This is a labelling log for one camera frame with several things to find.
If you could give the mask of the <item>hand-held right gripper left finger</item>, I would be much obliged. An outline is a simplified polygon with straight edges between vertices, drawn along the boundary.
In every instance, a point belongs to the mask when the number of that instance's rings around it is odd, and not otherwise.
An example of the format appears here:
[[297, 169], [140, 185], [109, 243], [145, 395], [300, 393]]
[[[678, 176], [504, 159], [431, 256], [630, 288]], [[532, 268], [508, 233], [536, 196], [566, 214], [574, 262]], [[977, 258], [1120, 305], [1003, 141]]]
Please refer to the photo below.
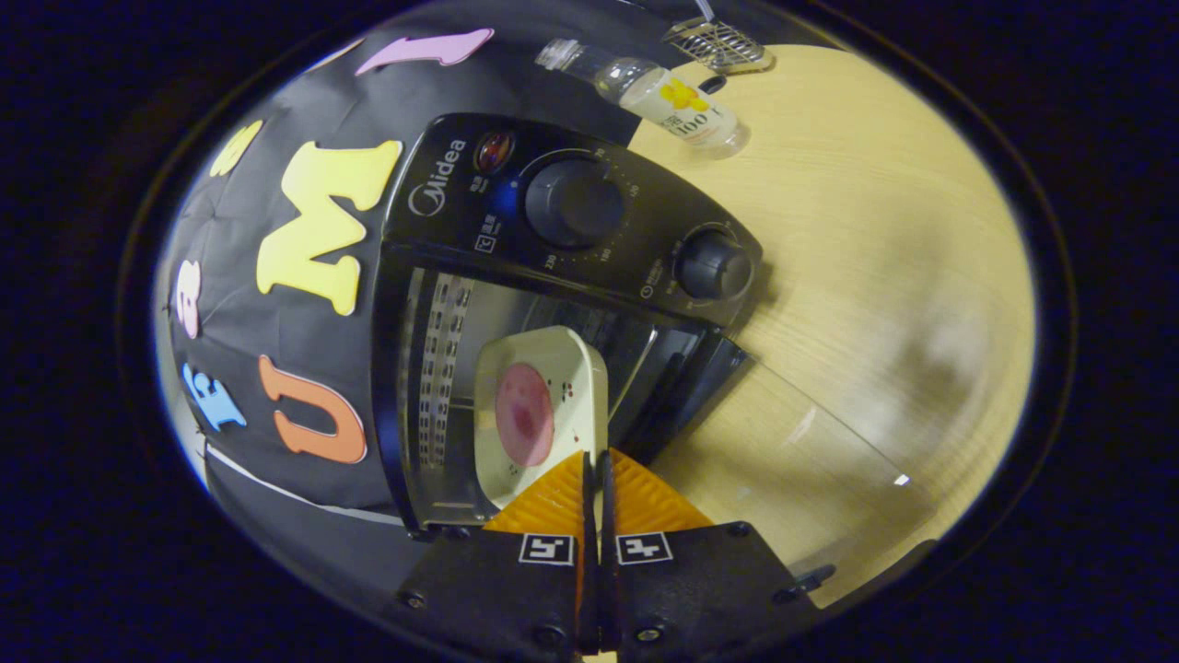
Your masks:
[[556, 462], [482, 529], [450, 526], [396, 595], [399, 621], [479, 657], [592, 646], [592, 460]]

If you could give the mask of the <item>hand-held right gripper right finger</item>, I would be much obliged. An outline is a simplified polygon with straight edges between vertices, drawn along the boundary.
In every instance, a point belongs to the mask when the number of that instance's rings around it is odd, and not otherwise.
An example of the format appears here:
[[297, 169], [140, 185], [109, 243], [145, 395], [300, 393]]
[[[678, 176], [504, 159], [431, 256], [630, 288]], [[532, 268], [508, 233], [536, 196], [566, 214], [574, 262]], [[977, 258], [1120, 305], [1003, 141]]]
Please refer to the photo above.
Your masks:
[[599, 473], [602, 651], [759, 651], [821, 621], [821, 575], [791, 575], [753, 524], [713, 523], [619, 449]]

